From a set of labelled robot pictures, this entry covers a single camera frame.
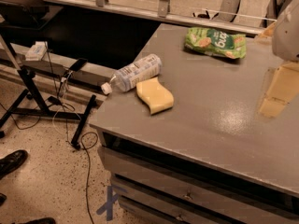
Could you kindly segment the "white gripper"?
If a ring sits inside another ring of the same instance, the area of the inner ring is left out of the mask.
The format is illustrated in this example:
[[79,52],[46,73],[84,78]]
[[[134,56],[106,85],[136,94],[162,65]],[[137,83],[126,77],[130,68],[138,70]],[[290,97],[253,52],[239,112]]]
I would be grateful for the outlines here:
[[287,104],[299,94],[299,11],[297,8],[285,9],[278,17],[277,23],[272,22],[260,34],[259,38],[272,38],[273,53],[285,61],[278,67],[259,113],[268,118],[278,116]]

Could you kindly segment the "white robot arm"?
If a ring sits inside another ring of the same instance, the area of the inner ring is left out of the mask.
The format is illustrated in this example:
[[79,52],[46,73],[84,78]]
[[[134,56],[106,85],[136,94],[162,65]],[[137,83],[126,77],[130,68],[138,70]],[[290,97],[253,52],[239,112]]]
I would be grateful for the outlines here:
[[274,71],[263,97],[259,113],[268,118],[278,116],[299,94],[299,0],[291,0],[278,19],[255,36],[259,43],[272,42],[272,51],[283,60]]

